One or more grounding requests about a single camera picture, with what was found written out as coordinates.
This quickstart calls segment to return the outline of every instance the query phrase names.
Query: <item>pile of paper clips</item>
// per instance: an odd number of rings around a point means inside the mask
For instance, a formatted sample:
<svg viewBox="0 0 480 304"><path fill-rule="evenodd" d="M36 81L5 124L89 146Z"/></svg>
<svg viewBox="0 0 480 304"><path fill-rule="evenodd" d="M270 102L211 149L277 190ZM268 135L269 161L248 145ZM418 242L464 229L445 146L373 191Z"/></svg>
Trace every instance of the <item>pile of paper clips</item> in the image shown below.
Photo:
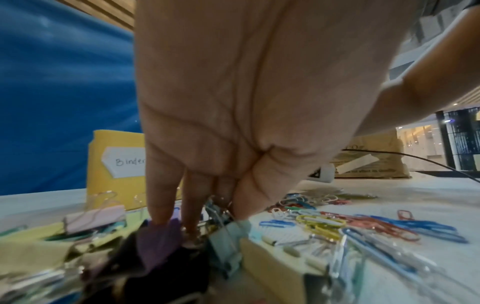
<svg viewBox="0 0 480 304"><path fill-rule="evenodd" d="M457 243L468 243L457 229L434 221L415 220L407 210L398 210L398 219L374 215L345 215L320 211L315 206L338 197L327 195L309 199L300 194L291 194L268 209L273 220L259 225L288 228L300 226L311 233L308 241L301 240L287 244L285 252L300 256L293 247L306 242L335 243L331 248L327 273L331 286L331 303L353 303L359 292L359 271L352 267L352 257L358 254L395 271L400 277L417 287L435 303L479 303L480 294L465 284L448 276L442 268L425 257L404 250L395 239L418 242L421 235ZM268 238L263 239L271 245Z"/></svg>

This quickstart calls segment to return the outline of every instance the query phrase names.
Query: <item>black cable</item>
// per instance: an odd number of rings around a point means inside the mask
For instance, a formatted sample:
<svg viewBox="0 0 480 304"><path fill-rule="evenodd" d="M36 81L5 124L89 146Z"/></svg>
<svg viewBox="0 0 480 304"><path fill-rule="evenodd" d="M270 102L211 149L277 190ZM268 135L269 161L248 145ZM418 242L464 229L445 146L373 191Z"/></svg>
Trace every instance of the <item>black cable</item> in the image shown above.
<svg viewBox="0 0 480 304"><path fill-rule="evenodd" d="M464 172L461 172L461 171L458 171L458 170L456 170L456 169L453 169L452 167L448 167L448 166L445 166L445 165L443 165L443 164L437 163L436 161L432 161L432 160L429 160L429 159L427 159L427 158L419 157L419 156L412 155L412 154L406 154L406 153L401 153L401 152L392 152L392 151L364 150L364 149L343 149L342 151L367 152L367 153L384 153L384 154L396 154L396 155L402 155L402 156L409 156L409 157L413 157L413 158L417 158L417 159L421 159L421 160L427 161L427 162L429 162L429 163L438 165L438 166L443 167L443 168L446 168L446 169L450 169L451 171L460 173L460 174L464 175L465 177L467 177L467 178L469 178L469 179L471 179L471 180L474 180L474 181L477 182L477 183L480 183L479 180L477 180L476 178L474 178L473 176L471 176L471 175L469 175L469 174L466 174L466 173L464 173Z"/></svg>

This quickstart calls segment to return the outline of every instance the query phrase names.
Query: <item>cardboard box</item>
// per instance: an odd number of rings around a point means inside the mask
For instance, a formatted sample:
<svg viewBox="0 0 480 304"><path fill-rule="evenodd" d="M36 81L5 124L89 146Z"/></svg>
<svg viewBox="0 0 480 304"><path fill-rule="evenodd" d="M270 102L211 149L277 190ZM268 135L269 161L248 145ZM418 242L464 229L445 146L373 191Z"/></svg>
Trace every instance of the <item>cardboard box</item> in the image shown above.
<svg viewBox="0 0 480 304"><path fill-rule="evenodd" d="M358 136L353 138L346 149L363 149L363 150L377 150L377 151L392 151L402 152L403 145L397 137L397 131L391 130L385 133ZM378 161L372 162L359 167L356 167L348 172L335 174L335 178L409 178L410 173L406 165L402 163L401 155L382 154L382 153L367 153L367 152L351 152L344 151L337 155L330 163L334 164L335 168L339 166L358 160L359 158L371 154L378 158ZM317 177L320 175L319 170L310 177Z"/></svg>

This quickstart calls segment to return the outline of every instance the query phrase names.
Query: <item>hand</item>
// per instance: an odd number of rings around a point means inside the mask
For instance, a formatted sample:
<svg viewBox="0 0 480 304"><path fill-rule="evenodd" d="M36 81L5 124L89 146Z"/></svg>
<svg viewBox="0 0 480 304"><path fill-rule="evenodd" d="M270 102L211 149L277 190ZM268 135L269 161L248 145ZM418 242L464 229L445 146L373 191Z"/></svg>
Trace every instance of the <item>hand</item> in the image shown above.
<svg viewBox="0 0 480 304"><path fill-rule="evenodd" d="M210 195L244 219L328 162L373 106L415 3L139 1L153 221L169 220L182 178L194 229Z"/></svg>

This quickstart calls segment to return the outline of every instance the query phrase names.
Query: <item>blue tarp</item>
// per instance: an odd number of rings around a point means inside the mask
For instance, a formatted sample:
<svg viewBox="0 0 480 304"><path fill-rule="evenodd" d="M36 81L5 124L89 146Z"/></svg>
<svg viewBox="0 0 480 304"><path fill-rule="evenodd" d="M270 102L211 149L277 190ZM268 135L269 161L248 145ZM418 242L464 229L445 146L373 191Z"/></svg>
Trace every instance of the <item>blue tarp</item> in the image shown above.
<svg viewBox="0 0 480 304"><path fill-rule="evenodd" d="M0 195L85 188L93 130L141 132L133 34L53 0L1 0L0 100Z"/></svg>

